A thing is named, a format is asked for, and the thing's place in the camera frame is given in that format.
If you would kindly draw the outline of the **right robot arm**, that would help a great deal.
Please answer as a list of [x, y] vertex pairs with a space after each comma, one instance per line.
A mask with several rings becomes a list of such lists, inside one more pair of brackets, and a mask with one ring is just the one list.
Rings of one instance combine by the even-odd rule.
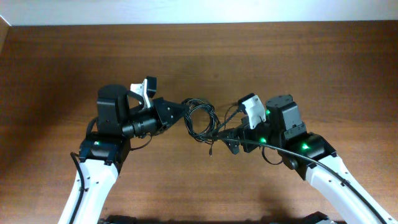
[[353, 177], [335, 148], [307, 131], [292, 95], [263, 103], [250, 94], [239, 100], [238, 110], [245, 114], [242, 123], [216, 131], [212, 140], [223, 141], [233, 154], [276, 150], [282, 163], [317, 189], [346, 223], [397, 223]]

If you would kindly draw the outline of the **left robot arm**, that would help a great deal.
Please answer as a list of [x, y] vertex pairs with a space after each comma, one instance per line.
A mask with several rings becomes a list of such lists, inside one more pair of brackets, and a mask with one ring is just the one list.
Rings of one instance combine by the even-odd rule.
[[90, 121], [79, 152], [71, 154], [76, 177], [60, 223], [96, 223], [133, 151], [131, 139], [162, 134], [187, 114], [187, 105], [154, 98], [155, 92], [146, 82], [99, 90], [98, 115]]

